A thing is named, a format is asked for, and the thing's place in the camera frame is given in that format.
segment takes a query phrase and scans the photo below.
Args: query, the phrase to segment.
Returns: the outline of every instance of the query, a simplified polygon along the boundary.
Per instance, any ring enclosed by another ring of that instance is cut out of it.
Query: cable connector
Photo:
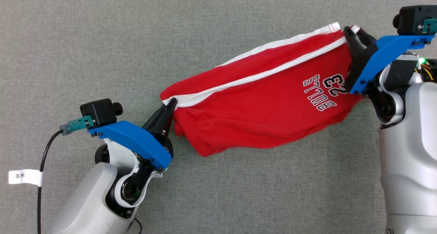
[[[418,29],[422,31],[422,33],[435,33],[437,32],[437,19],[427,18],[423,21],[423,24],[418,26]]]
[[[65,136],[74,131],[89,128],[92,126],[94,126],[94,121],[91,116],[84,116],[82,118],[69,121],[67,124],[60,125],[59,128],[62,130],[62,136]]]

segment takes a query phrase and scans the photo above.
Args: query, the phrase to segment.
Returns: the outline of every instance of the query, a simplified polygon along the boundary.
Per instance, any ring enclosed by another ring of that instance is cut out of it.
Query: black cable
[[[47,146],[45,147],[44,150],[44,154],[42,155],[41,166],[39,167],[40,172],[44,171],[45,158],[47,157],[47,152],[48,149],[50,148],[50,145],[52,145],[55,138],[58,135],[60,135],[62,132],[64,131],[63,130],[57,131],[48,141]],[[37,218],[37,225],[38,225],[38,234],[41,234],[41,186],[38,187],[38,206],[37,206],[36,218]]]
[[[137,218],[134,218],[134,220],[138,223],[138,225],[139,225],[139,233],[138,234],[141,234],[142,233],[142,225],[141,225],[141,222],[139,222],[139,220],[137,219]]]

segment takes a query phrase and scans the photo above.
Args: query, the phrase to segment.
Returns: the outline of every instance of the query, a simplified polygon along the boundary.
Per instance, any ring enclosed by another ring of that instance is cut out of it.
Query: printed number 23
[[[344,82],[343,76],[340,75],[340,74],[336,74],[336,75],[333,75],[331,77],[328,77],[328,78],[324,79],[323,80],[323,85],[326,88],[329,88],[328,91],[329,91],[329,94],[331,94],[331,96],[337,97],[339,93],[343,93],[343,94],[344,93],[348,93],[348,91],[346,91],[343,88],[343,86],[344,86],[343,82]],[[332,87],[332,84],[334,84],[334,83],[337,83],[339,88]]]

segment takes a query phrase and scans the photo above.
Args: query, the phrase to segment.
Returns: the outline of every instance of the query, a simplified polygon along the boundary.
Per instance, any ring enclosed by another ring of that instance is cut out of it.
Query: blue bracket
[[[350,93],[362,93],[369,80],[410,49],[422,49],[435,35],[386,35],[375,43],[378,50],[373,53]]]
[[[88,132],[97,133],[100,139],[111,139],[144,159],[153,159],[151,163],[158,169],[166,169],[170,164],[170,153],[148,131],[128,121],[115,122]]]

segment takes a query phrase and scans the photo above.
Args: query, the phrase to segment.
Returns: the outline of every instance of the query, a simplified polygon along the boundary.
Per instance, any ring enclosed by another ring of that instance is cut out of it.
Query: white trim
[[[245,52],[241,55],[238,55],[238,56],[234,57],[233,59],[231,59],[231,60],[227,61],[226,63],[223,63],[219,66],[228,65],[229,63],[233,63],[235,61],[238,61],[238,60],[243,59],[245,57],[260,53],[260,52],[265,51],[267,49],[272,49],[272,48],[276,48],[276,47],[280,47],[280,46],[294,44],[294,43],[297,43],[299,41],[306,40],[307,38],[313,37],[315,35],[328,34],[328,33],[332,33],[332,32],[337,32],[338,30],[340,30],[340,24],[339,23],[332,23],[332,24],[329,24],[328,26],[324,26],[323,28],[317,29],[313,32],[303,33],[303,34],[296,35],[296,36],[289,38],[289,39],[277,40],[277,41],[267,43],[263,46],[258,46],[257,48],[254,48],[254,49],[252,49],[248,52]]]
[[[170,99],[176,98],[178,100],[177,107],[190,107],[190,106],[193,106],[193,105],[196,105],[196,104],[202,102],[207,97],[211,96],[212,94],[214,94],[217,91],[222,91],[222,90],[225,90],[225,89],[230,88],[230,87],[234,87],[237,85],[243,85],[243,84],[257,81],[259,79],[263,79],[263,78],[268,77],[272,74],[276,74],[278,72],[281,72],[283,70],[286,70],[288,68],[296,66],[300,63],[306,62],[314,57],[318,57],[322,54],[325,54],[325,53],[343,45],[344,43],[346,43],[346,39],[345,39],[345,37],[341,37],[340,39],[334,41],[333,43],[331,43],[329,45],[326,45],[326,46],[324,46],[320,49],[317,49],[313,52],[310,52],[308,54],[302,55],[301,57],[298,57],[295,60],[284,63],[283,65],[280,65],[280,66],[273,68],[271,70],[264,71],[264,72],[259,73],[259,74],[250,75],[250,76],[244,77],[242,79],[235,80],[233,82],[228,82],[226,84],[219,85],[219,86],[216,86],[216,87],[213,87],[210,89],[206,89],[206,90],[198,92],[198,93],[171,96],[168,99],[162,100],[162,102],[165,105],[167,105],[168,102],[170,102]]]
[[[352,30],[354,33],[357,33],[360,29],[361,29],[361,28],[360,28],[359,26],[357,26],[357,25],[353,25],[352,28],[351,28],[351,30]]]

